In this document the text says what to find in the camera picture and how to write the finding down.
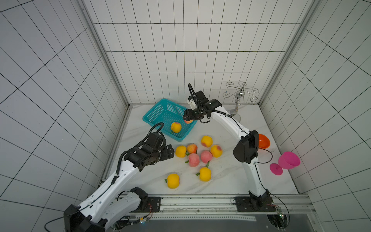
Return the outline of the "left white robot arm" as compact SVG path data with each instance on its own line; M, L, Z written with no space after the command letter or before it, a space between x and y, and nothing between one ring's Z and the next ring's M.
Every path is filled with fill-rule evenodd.
M147 209L148 194L128 184L146 166L174 157L162 132L148 133L133 148L120 155L116 172L80 205L64 211L67 232L105 232L133 211Z

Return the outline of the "yellow peach red spot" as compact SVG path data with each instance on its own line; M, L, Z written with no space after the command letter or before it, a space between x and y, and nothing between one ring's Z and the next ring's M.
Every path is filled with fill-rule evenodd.
M211 147L210 152L214 158L219 158L223 154L223 149L219 145Z

